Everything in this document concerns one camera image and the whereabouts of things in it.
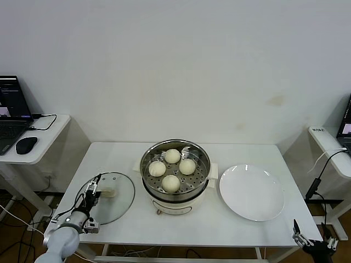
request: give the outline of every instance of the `laptop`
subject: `laptop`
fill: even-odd
[[[4,155],[33,122],[17,76],[0,76],[0,155]]]
[[[351,96],[347,103],[347,108],[342,119],[336,139],[349,151],[351,155]]]

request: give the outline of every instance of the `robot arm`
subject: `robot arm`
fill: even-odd
[[[101,175],[89,182],[83,201],[75,208],[65,222],[55,230],[51,230],[45,238],[44,245],[48,247],[45,254],[38,257],[35,263],[62,263],[63,259],[74,254],[79,246],[79,234],[98,233],[99,223],[90,217],[91,209],[98,203],[101,192],[97,192],[97,184]],[[60,214],[52,220],[58,222]]]
[[[331,256],[335,253],[339,240],[328,236],[327,242],[307,239],[301,234],[296,220],[294,220],[294,235],[292,238],[303,251],[310,254],[315,263],[333,263]]]

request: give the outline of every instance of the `white plate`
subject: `white plate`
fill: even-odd
[[[219,190],[231,210],[254,221],[277,217],[285,204],[284,191],[276,178],[250,164],[226,170],[220,178]]]

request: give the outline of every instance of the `table leg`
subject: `table leg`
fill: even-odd
[[[259,247],[254,248],[256,252],[257,259],[262,259],[261,251],[259,251]]]
[[[108,251],[109,251],[109,244],[104,244],[104,249],[101,256],[107,256]]]
[[[28,186],[28,184],[23,180],[21,175],[13,168],[12,165],[0,163],[0,173],[8,184],[10,184],[38,210],[50,215],[51,208],[48,206],[48,204],[41,200],[40,197],[33,192],[33,190]]]
[[[8,191],[12,196],[15,196],[17,200],[23,199],[23,196],[20,194],[20,192],[17,191],[11,184],[9,184],[2,174],[0,176],[0,185],[3,186],[5,190]]]
[[[53,196],[47,196],[47,197],[45,197],[44,202],[47,203],[48,205],[50,205],[51,202],[53,201],[53,199],[54,199]],[[48,214],[45,211],[38,210],[35,213],[33,220],[31,220],[30,225],[33,226],[34,228],[38,228],[40,222],[42,222],[42,219],[44,217],[46,217],[46,218],[51,217],[53,214],[55,214],[55,211],[56,211],[56,209],[52,209],[52,211],[50,211],[50,213]],[[27,230],[34,231],[31,227],[27,227]]]
[[[351,209],[351,201],[349,199],[344,200],[338,204],[334,209],[327,204],[327,225],[332,225],[339,240],[347,241],[349,240],[344,228],[342,227],[339,217]],[[324,216],[314,216],[313,217],[316,225],[321,225],[324,222]]]
[[[300,247],[292,247],[292,248],[280,248],[281,251],[273,254],[268,257],[268,261],[270,263],[278,263],[282,261],[284,258],[290,256],[292,253],[297,251]]]
[[[96,253],[86,244],[80,243],[76,252],[86,259],[94,260],[96,257]]]
[[[12,195],[12,199],[15,199],[15,200],[23,199],[23,196],[15,188],[13,188],[2,176],[0,176],[0,185],[3,186],[6,189],[6,191],[8,191]],[[9,211],[14,203],[15,201],[10,200],[5,207],[6,210]],[[2,211],[0,213],[0,221],[4,219],[6,214],[7,214],[6,211]]]

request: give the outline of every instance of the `steamed bun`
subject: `steamed bun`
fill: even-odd
[[[180,152],[176,149],[169,149],[165,154],[167,163],[177,163],[180,160]]]
[[[151,176],[160,177],[166,172],[166,166],[160,161],[152,162],[149,166],[149,173]]]
[[[178,177],[175,175],[167,175],[165,178],[162,180],[162,188],[167,192],[167,193],[175,193],[179,190],[180,188],[180,181]]]
[[[182,174],[189,175],[195,172],[196,164],[191,159],[185,159],[180,162],[179,170]]]

